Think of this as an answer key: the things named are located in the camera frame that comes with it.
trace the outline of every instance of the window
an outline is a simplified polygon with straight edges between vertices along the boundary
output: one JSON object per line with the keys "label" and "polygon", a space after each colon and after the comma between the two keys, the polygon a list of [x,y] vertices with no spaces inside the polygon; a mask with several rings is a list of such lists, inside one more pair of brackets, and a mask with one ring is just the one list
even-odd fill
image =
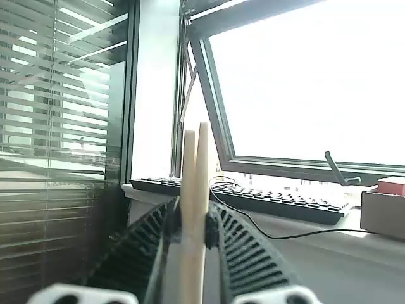
{"label": "window", "polygon": [[128,9],[1,1],[0,303],[83,277],[117,227]]}
{"label": "window", "polygon": [[190,40],[227,171],[370,186],[405,176],[405,4],[245,1],[193,19]]}

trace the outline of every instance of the window sill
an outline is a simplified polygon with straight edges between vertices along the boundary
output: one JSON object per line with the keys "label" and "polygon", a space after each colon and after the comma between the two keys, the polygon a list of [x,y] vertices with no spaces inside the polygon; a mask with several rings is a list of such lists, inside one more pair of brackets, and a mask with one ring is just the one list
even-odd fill
{"label": "window sill", "polygon": [[[125,192],[125,196],[131,200],[151,205],[159,205],[171,198],[171,196],[163,194],[135,190],[130,184],[122,185],[122,189]],[[341,219],[335,226],[301,222],[253,212],[251,212],[251,215],[263,230],[275,236],[289,236],[326,229],[360,228],[360,210],[358,209],[351,210],[350,214]],[[331,232],[287,241],[307,246],[315,246],[324,250],[334,251],[343,255],[350,255],[370,262],[405,270],[405,244],[368,233]]]}

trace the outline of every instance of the black keyboard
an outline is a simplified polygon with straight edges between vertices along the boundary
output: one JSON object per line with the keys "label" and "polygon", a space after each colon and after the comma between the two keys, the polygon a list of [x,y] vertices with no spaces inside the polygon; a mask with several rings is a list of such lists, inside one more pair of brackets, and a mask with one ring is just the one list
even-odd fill
{"label": "black keyboard", "polygon": [[[137,179],[130,182],[137,190],[169,196],[180,194],[181,180],[176,178]],[[353,207],[346,202],[304,197],[298,192],[280,193],[232,185],[215,187],[213,191],[217,197],[234,208],[325,225],[335,225]]]}

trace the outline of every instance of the cardboard box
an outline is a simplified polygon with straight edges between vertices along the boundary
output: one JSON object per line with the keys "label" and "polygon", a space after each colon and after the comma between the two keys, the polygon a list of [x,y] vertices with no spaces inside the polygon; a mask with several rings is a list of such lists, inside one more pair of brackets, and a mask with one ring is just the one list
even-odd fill
{"label": "cardboard box", "polygon": [[377,191],[379,193],[389,193],[405,195],[405,178],[398,176],[385,177],[378,180]]}
{"label": "cardboard box", "polygon": [[361,194],[362,229],[405,239],[405,196],[378,193]]}

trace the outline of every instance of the glass pane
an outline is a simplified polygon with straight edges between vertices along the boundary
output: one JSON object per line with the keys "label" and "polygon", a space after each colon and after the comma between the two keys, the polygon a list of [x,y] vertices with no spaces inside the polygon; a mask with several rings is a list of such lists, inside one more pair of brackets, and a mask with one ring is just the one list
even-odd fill
{"label": "glass pane", "polygon": [[128,5],[113,2],[2,1],[0,303],[83,277],[119,221],[107,200],[119,187]]}
{"label": "glass pane", "polygon": [[235,154],[404,164],[403,29],[403,1],[328,0],[212,36]]}

